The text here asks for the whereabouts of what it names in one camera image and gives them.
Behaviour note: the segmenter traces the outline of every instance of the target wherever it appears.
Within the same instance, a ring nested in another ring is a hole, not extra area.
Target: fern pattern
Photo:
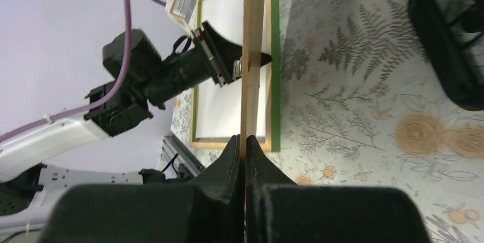
[[[388,91],[387,85],[377,83],[366,91],[362,91],[360,86],[342,86],[338,91],[331,92],[327,84],[319,92],[307,94],[317,105],[307,103],[304,107],[293,107],[289,116],[295,127],[302,128],[299,150],[303,154],[310,154],[325,146],[326,151],[342,155],[347,160],[358,159],[365,147],[381,150],[374,143],[379,132],[375,131],[373,122],[362,111],[352,109],[350,105],[373,103]],[[349,114],[344,117],[329,111],[338,108]]]
[[[348,34],[339,26],[336,40],[329,41],[318,61],[336,70],[343,63],[343,71],[348,72],[350,67],[353,76],[365,67],[363,80],[381,67],[380,80],[386,81],[399,64],[422,54],[418,37],[406,16],[406,7],[393,0],[385,2],[391,11],[390,20],[361,4],[358,14],[362,27],[348,16]]]
[[[281,78],[290,81],[292,78],[301,80],[308,71],[309,55],[303,48],[295,49],[296,41],[287,38],[281,53]]]

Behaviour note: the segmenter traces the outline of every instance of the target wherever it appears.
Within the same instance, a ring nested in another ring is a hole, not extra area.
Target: black bracket
[[[435,0],[409,0],[408,14],[446,95],[468,111],[484,110],[484,87]]]
[[[106,83],[91,90],[87,95],[90,103],[104,97],[114,85]],[[110,136],[116,136],[136,127],[145,119],[151,119],[153,114],[148,110],[148,103],[136,89],[121,87],[107,103],[94,108],[84,115],[86,120],[92,120]]]
[[[35,194],[44,188],[39,185],[39,176],[45,167],[43,164],[33,166],[15,179],[0,184],[0,216],[9,216],[29,207]]]

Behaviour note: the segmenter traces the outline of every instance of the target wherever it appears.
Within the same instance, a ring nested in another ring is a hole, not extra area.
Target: floral wallpaper
[[[445,96],[406,3],[280,0],[282,149],[267,156],[299,184],[400,188],[434,242],[484,242],[484,112]],[[438,3],[451,20],[469,0]],[[484,67],[484,44],[467,54]],[[189,115],[187,91],[172,123],[187,146]],[[221,152],[190,149],[205,165]]]

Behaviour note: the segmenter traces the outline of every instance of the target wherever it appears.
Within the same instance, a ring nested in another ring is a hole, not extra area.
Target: cable
[[[161,173],[164,173],[169,167],[171,164],[173,164],[173,162],[175,162],[175,159],[178,157],[178,153],[176,153],[172,159],[170,159],[170,161],[168,162],[168,164],[165,166],[165,168],[163,168],[163,170],[161,170]]]
[[[152,0],[156,3],[158,3],[161,6],[166,6],[166,2],[162,0]],[[58,119],[63,119],[68,116],[72,116],[81,112],[89,111],[91,109],[97,108],[101,106],[102,104],[105,104],[108,102],[115,94],[116,92],[121,88],[121,85],[123,84],[123,81],[126,77],[126,73],[128,71],[128,68],[130,66],[130,57],[131,57],[131,1],[130,0],[124,0],[124,23],[125,23],[125,28],[126,28],[126,33],[124,36],[124,53],[123,53],[123,62],[121,64],[121,69],[119,71],[119,76],[116,79],[114,86],[112,89],[106,94],[106,96],[102,97],[101,99],[88,104],[86,106],[81,106],[78,108],[74,108],[68,111],[63,111],[60,113],[57,113],[52,116],[46,116],[44,119],[39,119],[37,121],[34,121],[32,123],[26,124],[24,126],[21,126],[17,129],[14,129],[10,132],[7,132],[3,135],[0,136],[0,143],[14,137],[20,133],[26,132],[28,130],[31,130],[35,127],[38,127],[40,125],[44,125],[46,123],[53,123]]]
[[[178,171],[175,168],[175,162],[174,161],[171,163],[171,168],[173,169],[173,171],[175,172],[175,174],[178,175]]]
[[[37,232],[37,231],[39,231],[39,230],[40,230],[40,229],[36,229],[36,230],[30,230],[29,232]],[[16,238],[17,236],[19,236],[19,235],[21,235],[21,234],[24,234],[24,233],[27,233],[27,231],[26,231],[26,230],[24,230],[24,231],[21,231],[21,232],[16,232],[16,233],[14,233],[14,234],[12,234],[12,235],[8,236],[6,239],[2,240],[2,242],[0,242],[0,243],[8,243],[8,242],[10,242],[12,239],[14,239],[14,238]]]

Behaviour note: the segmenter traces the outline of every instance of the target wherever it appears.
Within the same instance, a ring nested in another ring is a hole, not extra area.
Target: metal clip
[[[242,57],[233,62],[232,79],[236,80],[242,77]]]

